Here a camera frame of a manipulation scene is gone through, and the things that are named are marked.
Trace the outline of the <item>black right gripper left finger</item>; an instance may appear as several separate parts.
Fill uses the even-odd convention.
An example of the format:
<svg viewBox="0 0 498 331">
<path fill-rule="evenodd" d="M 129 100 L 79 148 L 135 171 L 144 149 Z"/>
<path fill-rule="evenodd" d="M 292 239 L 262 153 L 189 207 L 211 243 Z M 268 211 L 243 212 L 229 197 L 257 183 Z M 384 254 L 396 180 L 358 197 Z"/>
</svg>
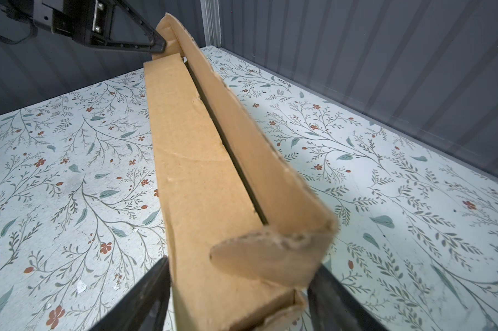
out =
<svg viewBox="0 0 498 331">
<path fill-rule="evenodd" d="M 169 259 L 164 256 L 90 331 L 163 330 L 170 287 Z"/>
</svg>

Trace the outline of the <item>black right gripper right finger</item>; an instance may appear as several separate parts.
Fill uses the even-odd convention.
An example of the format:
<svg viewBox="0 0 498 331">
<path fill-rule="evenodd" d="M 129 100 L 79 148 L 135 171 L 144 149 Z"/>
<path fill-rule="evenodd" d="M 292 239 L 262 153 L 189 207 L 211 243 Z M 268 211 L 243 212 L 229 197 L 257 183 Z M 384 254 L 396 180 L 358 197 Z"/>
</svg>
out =
<svg viewBox="0 0 498 331">
<path fill-rule="evenodd" d="M 325 266 L 310 282 L 308 303 L 315 331 L 387 331 Z"/>
</svg>

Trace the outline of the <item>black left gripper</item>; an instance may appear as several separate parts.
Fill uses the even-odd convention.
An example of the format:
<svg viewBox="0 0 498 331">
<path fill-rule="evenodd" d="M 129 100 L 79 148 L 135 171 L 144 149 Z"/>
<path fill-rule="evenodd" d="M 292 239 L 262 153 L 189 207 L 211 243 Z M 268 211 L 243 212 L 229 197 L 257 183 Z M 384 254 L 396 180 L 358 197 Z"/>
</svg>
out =
<svg viewBox="0 0 498 331">
<path fill-rule="evenodd" d="M 26 23 L 29 33 L 20 40 L 0 34 L 0 42 L 17 45 L 38 35 L 39 29 L 69 37 L 83 46 L 162 54 L 167 41 L 129 1 L 0 1 L 7 18 Z M 107 10 L 107 31 L 98 22 Z"/>
</svg>

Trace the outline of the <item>brown cardboard box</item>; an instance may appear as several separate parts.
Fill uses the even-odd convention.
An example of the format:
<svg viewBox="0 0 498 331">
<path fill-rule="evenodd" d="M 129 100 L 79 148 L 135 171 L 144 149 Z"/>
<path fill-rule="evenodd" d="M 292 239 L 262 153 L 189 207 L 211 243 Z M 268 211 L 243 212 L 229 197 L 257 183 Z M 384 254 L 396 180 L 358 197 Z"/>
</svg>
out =
<svg viewBox="0 0 498 331">
<path fill-rule="evenodd" d="M 144 66 L 179 330 L 285 330 L 339 231 L 173 15 Z"/>
</svg>

